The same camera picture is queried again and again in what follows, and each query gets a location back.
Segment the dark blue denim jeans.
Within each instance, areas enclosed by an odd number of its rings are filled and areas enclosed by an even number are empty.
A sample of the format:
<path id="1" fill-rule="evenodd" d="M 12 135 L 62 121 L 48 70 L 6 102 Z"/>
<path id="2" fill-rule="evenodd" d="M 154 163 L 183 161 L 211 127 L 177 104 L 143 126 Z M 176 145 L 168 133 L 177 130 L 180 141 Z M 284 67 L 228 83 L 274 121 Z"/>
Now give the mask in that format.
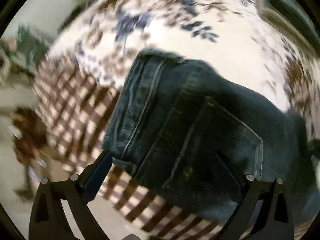
<path id="1" fill-rule="evenodd" d="M 206 219 L 230 217 L 248 174 L 284 181 L 295 224 L 319 211 L 301 116 L 280 111 L 201 60 L 138 53 L 103 150 L 139 185 Z"/>

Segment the dark red brown clothes pile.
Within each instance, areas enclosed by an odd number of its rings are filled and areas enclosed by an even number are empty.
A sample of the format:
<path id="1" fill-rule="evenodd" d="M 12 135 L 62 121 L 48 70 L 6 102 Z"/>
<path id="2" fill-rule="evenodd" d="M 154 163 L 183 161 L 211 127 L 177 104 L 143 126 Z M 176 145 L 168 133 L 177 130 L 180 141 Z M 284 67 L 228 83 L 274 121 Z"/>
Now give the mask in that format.
<path id="1" fill-rule="evenodd" d="M 35 150 L 47 145 L 47 128 L 35 111 L 17 107 L 11 113 L 12 124 L 21 133 L 14 139 L 14 152 L 19 163 L 29 165 Z"/>

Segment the white shelf with green trays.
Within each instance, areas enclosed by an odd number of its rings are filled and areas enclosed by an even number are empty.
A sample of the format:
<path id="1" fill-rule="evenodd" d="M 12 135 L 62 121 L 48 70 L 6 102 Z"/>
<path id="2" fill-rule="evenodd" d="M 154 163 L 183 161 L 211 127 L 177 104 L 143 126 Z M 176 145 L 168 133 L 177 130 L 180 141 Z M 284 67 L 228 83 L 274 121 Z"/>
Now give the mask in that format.
<path id="1" fill-rule="evenodd" d="M 20 24 L 14 37 L 1 38 L 1 49 L 9 59 L 10 71 L 24 74 L 32 81 L 52 42 L 53 39 L 39 29 Z"/>

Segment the floral white brown blanket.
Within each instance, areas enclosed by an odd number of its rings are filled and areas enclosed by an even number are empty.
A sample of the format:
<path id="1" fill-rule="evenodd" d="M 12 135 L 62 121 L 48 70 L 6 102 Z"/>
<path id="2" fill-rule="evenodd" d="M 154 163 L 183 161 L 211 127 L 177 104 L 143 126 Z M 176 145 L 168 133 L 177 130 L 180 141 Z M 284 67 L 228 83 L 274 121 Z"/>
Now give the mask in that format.
<path id="1" fill-rule="evenodd" d="M 144 50 L 204 61 L 280 111 L 298 113 L 319 191 L 319 55 L 263 20 L 255 0 L 97 0 L 81 13 L 50 46 L 34 85 L 37 114 L 66 172 L 81 174 L 104 151 L 108 123 Z M 107 219 L 154 239 L 217 239 L 223 227 L 170 204 L 114 161 L 95 202 Z M 318 217 L 293 221 L 291 239 L 319 239 Z"/>

